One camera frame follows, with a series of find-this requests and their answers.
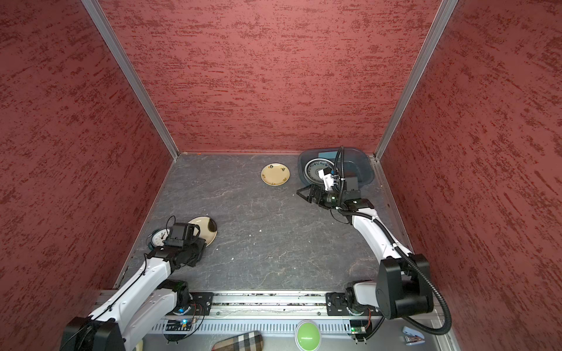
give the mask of green button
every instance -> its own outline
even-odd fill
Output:
[[[320,346],[320,330],[314,323],[303,323],[297,331],[297,342],[305,351],[316,350]]]

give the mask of black cable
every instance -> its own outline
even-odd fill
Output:
[[[94,327],[92,325],[90,325],[90,330],[87,330],[84,333],[84,336],[82,337],[82,340],[80,340],[80,343],[78,344],[78,348],[77,350],[82,350],[82,345],[84,345],[84,342],[86,341],[86,338],[88,337],[88,334],[90,334],[90,332],[92,332],[94,330]]]
[[[342,202],[343,202],[343,191],[344,191],[344,189],[345,189],[345,187],[346,187],[346,175],[345,175],[345,172],[344,172],[344,170],[343,170],[344,152],[345,152],[345,147],[341,146],[341,147],[339,148],[339,151],[338,151],[338,153],[340,154],[340,155],[339,155],[339,157],[340,157],[340,162],[339,162],[339,164],[340,164],[340,170],[338,171],[338,173],[339,173],[338,207],[342,207]]]
[[[195,333],[197,330],[199,330],[199,328],[201,327],[201,325],[203,324],[203,321],[205,320],[205,311],[203,310],[203,306],[199,305],[199,307],[201,307],[201,313],[203,314],[203,319],[201,320],[201,323],[199,323],[199,325],[197,326],[197,328],[191,332],[191,334],[189,334],[188,336],[184,337],[184,339],[187,339],[188,337],[192,336],[193,333]]]
[[[101,316],[103,316],[103,314],[106,313],[107,311],[111,311],[111,308],[112,308],[113,305],[117,302],[117,300],[119,300],[119,299],[123,296],[123,294],[125,294],[125,293],[127,292],[127,290],[129,290],[129,288],[130,288],[131,286],[133,286],[133,284],[135,284],[135,283],[137,282],[137,280],[139,280],[139,278],[140,278],[141,276],[143,276],[144,273],[146,272],[146,264],[147,264],[146,258],[147,258],[147,255],[144,254],[144,269],[143,269],[143,271],[142,271],[142,274],[139,275],[139,276],[135,279],[135,281],[133,281],[133,282],[131,283],[131,285],[129,285],[129,286],[125,289],[125,291],[122,292],[122,293],[113,301],[112,304],[110,304],[109,306],[107,306],[107,308],[106,308],[102,313],[100,313],[96,318],[91,319],[91,320],[90,320],[88,323],[86,323],[82,328],[80,328],[76,333],[74,333],[70,338],[68,338],[68,340],[66,340],[65,343],[61,346],[61,348],[59,349],[59,351],[63,350],[63,348],[65,348],[66,344],[68,344],[69,341],[72,340],[75,336],[77,336],[81,331],[83,331],[83,330],[84,330],[85,328],[87,328],[88,326],[91,326],[90,323],[91,323],[92,321],[97,320],[98,318],[100,318]]]
[[[332,209],[330,209],[330,214],[332,215],[332,218],[333,218],[335,221],[340,222],[340,223],[343,223],[343,224],[350,224],[349,221],[347,221],[347,222],[342,222],[342,221],[340,221],[339,219],[335,218],[335,217],[334,217],[334,214],[332,213]]]
[[[416,265],[416,263],[414,261],[412,261],[412,259],[407,254],[405,254],[404,251],[402,251],[398,246],[395,246],[396,242],[394,241],[394,239],[392,238],[392,235],[390,235],[390,232],[388,231],[388,229],[386,229],[384,224],[382,224],[376,218],[372,218],[370,215],[368,215],[366,213],[344,211],[341,208],[338,209],[338,212],[340,214],[344,215],[344,216],[359,216],[359,217],[367,218],[368,220],[373,221],[383,231],[383,233],[387,237],[388,241],[390,241],[390,243],[393,244],[394,250],[400,255],[400,257],[402,257],[404,259],[404,261],[406,261],[406,263],[418,274],[418,276],[420,276],[423,280],[425,280],[427,282],[427,284],[429,285],[429,287],[433,291],[433,294],[435,295],[435,297],[439,301],[439,304],[441,305],[441,308],[443,309],[443,314],[445,315],[445,321],[443,322],[443,326],[441,326],[440,328],[430,328],[430,327],[425,326],[425,325],[423,325],[419,322],[414,321],[410,317],[403,317],[402,319],[409,322],[410,324],[412,324],[413,326],[415,326],[416,328],[418,328],[421,331],[425,331],[425,332],[428,332],[428,333],[433,334],[433,335],[447,334],[451,330],[451,326],[452,326],[453,321],[452,321],[452,317],[451,317],[451,311],[449,310],[449,307],[447,306],[447,302],[445,301],[445,298],[443,297],[443,295],[441,295],[439,290],[437,290],[437,287],[435,285],[433,285],[433,283],[429,280],[429,278],[427,278],[427,276],[420,270],[420,268],[418,268],[418,265]]]
[[[168,228],[168,222],[172,219],[172,217],[174,218],[174,223],[173,223],[172,225],[174,225],[174,224],[175,224],[175,220],[176,220],[176,218],[175,218],[174,215],[171,215],[170,217],[168,217],[168,220],[166,221],[166,229],[167,229],[167,231],[168,231],[168,235],[170,235],[170,229]]]
[[[338,159],[339,159],[339,154],[341,153],[341,151],[342,151],[342,147],[339,147],[338,152],[336,153],[336,158],[334,159],[334,167],[333,167],[334,176],[339,175]],[[338,182],[335,181],[333,187],[339,193]]]
[[[369,336],[365,337],[365,340],[369,340],[371,336],[375,335],[377,330],[379,330],[380,326],[382,326],[383,322],[384,322],[384,316],[381,316],[380,320],[377,322],[377,325],[373,327],[373,331],[371,332],[371,334],[369,334]]]

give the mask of black mounting plate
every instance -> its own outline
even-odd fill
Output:
[[[215,296],[214,293],[197,293],[197,292],[190,292],[192,297],[191,301],[189,302],[190,306],[196,305],[195,309],[195,316],[208,316],[211,312],[212,307],[212,298]],[[193,316],[193,308],[190,308],[186,314],[174,314],[172,312],[168,313],[168,316],[178,316],[179,318],[184,316]]]
[[[369,306],[371,316],[382,316],[374,307]],[[348,308],[346,293],[327,293],[326,310],[328,316],[353,316]]]

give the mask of red textured wall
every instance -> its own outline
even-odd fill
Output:
[[[181,151],[373,152],[440,0],[101,0]]]
[[[461,0],[383,156],[466,351],[562,345],[562,3]]]
[[[3,350],[112,288],[171,157],[79,0],[0,5]]]

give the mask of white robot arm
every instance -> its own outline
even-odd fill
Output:
[[[87,318],[67,324],[60,351],[131,351],[164,315],[190,312],[187,283],[167,278],[201,259],[206,244],[193,235],[195,228],[201,232],[197,225],[175,223],[166,245],[152,250],[121,289]]]
[[[385,227],[373,205],[361,198],[357,176],[344,170],[341,147],[333,167],[318,170],[323,186],[311,184],[297,191],[309,203],[322,208],[336,209],[357,229],[379,262],[377,283],[353,282],[346,286],[346,300],[350,310],[373,306],[387,319],[403,318],[430,334],[446,334],[452,325],[445,299],[430,281],[429,262],[421,254],[413,254]],[[428,328],[410,316],[433,310],[433,295],[443,308],[445,321],[441,328]]]

